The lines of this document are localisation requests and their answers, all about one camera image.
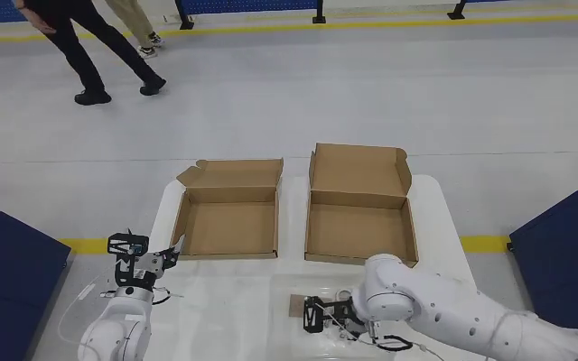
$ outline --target clear plastic tray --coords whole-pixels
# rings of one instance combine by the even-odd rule
[[[303,330],[303,319],[289,317],[292,294],[320,296],[335,300],[342,289],[360,284],[362,275],[276,275],[271,279],[269,296],[269,332],[267,359],[276,361],[313,359],[393,360],[394,355],[376,347],[342,338],[338,327],[331,326],[319,334]],[[368,335],[361,339],[369,342]]]

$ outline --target yellow tape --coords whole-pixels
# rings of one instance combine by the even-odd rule
[[[62,244],[72,248],[77,255],[105,255],[107,240],[105,238],[64,238]]]
[[[165,30],[159,32],[165,36],[191,36],[210,35],[222,33],[243,32],[287,32],[300,30],[339,30],[339,29],[365,29],[365,28],[402,28],[424,26],[463,26],[463,25],[489,25],[497,23],[552,23],[552,22],[575,22],[578,14],[551,15],[551,16],[521,16],[503,17],[493,19],[465,19],[465,20],[417,20],[408,22],[372,22],[372,23],[326,23],[326,24],[294,24],[294,25],[269,25],[256,27],[218,28],[218,29],[192,29],[192,30]],[[79,34],[80,38],[93,39],[89,33]],[[27,36],[0,36],[0,42],[28,42],[45,39],[42,35]]]
[[[461,246],[464,252],[501,254],[506,253],[508,236],[463,236]],[[79,239],[64,238],[61,243],[72,248],[77,255],[105,255],[107,253],[107,240],[105,238]]]
[[[508,251],[509,236],[463,236],[463,251],[476,254],[503,254]]]

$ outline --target black pants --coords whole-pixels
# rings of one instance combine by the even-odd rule
[[[94,63],[80,45],[70,19],[104,42],[142,81],[159,79],[123,34],[105,22],[91,0],[28,0],[26,6],[56,30],[54,34],[45,34],[46,37],[64,53],[87,91],[102,91],[105,86]]]

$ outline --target black post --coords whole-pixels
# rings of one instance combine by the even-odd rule
[[[323,0],[317,0],[317,15],[313,17],[313,23],[327,23],[323,16]]]
[[[189,21],[189,16],[184,12],[184,8],[182,7],[182,0],[174,0],[174,3],[177,5],[177,10],[179,11],[179,17],[181,18],[181,30],[189,30],[195,25]]]
[[[468,0],[460,0],[459,4],[456,4],[455,9],[453,9],[452,13],[448,13],[448,16],[452,20],[463,20],[465,16],[461,13],[463,11],[463,7],[466,5]]]

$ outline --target cardboard box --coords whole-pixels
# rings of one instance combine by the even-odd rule
[[[406,158],[397,148],[317,144],[309,170],[306,260],[364,264],[372,255],[391,254],[417,263]]]
[[[198,161],[177,177],[186,190],[172,232],[181,259],[276,258],[283,160]]]

